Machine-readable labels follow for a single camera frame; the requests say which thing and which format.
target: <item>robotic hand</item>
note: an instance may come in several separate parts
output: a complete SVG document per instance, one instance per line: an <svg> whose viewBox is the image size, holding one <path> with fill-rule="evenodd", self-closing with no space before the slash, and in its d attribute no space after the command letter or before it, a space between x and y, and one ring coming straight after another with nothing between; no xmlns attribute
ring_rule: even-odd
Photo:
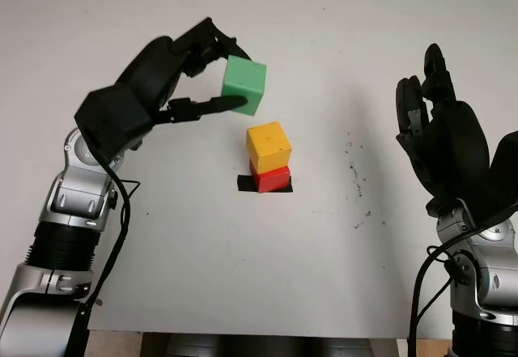
<svg viewBox="0 0 518 357"><path fill-rule="evenodd" d="M0 357L84 355L91 308L124 243L129 196L115 174L124 152L136 150L154 125L197 121L247 104L243 96L203 103L168 101L182 73L193 77L229 55L248 55L236 39L205 19L177 40L159 37L129 64L117 82L88 94L75 114L78 129L65 140L65 169L54 180L40 214L34 244L20 264L0 309ZM91 262L117 192L124 205L121 234L91 293Z"/></svg>
<svg viewBox="0 0 518 357"><path fill-rule="evenodd" d="M518 254L508 220L518 210L518 132L505 136L490 165L486 138L470 106L457 101L436 44L425 55L426 79L397 85L397 141L432 195L443 245L424 262L414 288L409 355L416 356L418 300L430 264L446 253L453 310L452 357L518 355ZM433 103L428 118L423 97Z"/></svg>

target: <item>stacked cubes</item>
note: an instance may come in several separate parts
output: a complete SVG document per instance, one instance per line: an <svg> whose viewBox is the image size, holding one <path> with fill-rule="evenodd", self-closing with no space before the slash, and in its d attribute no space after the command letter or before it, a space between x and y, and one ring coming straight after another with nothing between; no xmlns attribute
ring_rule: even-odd
<svg viewBox="0 0 518 357"><path fill-rule="evenodd" d="M271 122L248 129L246 149L257 192L267 193L288 186L291 145L281 124Z"/></svg>

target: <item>yellow cube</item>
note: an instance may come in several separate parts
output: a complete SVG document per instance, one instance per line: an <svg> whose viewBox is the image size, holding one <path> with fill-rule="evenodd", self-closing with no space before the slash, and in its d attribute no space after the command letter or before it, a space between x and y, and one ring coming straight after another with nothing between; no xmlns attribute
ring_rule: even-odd
<svg viewBox="0 0 518 357"><path fill-rule="evenodd" d="M278 122L248 129L246 149L257 173L286 167L291 155L291 144Z"/></svg>

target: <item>green cube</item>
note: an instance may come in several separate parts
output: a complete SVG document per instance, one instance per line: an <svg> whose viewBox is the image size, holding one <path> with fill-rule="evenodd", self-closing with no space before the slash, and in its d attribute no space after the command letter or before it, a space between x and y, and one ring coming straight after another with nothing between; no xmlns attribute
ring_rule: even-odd
<svg viewBox="0 0 518 357"><path fill-rule="evenodd" d="M238 113L253 116L265 93L266 66L242 57L229 56L225 77L223 78L222 96L244 96L248 103L235 108Z"/></svg>

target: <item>cube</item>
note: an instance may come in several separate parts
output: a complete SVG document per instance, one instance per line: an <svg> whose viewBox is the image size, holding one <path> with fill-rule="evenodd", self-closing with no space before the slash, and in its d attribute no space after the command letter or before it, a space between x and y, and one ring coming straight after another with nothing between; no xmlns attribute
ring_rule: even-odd
<svg viewBox="0 0 518 357"><path fill-rule="evenodd" d="M246 149L258 174L286 167L291 155L290 142L278 122L248 129Z"/></svg>
<svg viewBox="0 0 518 357"><path fill-rule="evenodd" d="M265 93L266 66L242 57L229 56L223 78L222 96L244 96L248 103L235 108L238 113L255 115Z"/></svg>
<svg viewBox="0 0 518 357"><path fill-rule="evenodd" d="M258 193L268 193L276 189L283 189L290 184L290 169L282 167L265 173L257 173L250 161L250 172L256 184Z"/></svg>

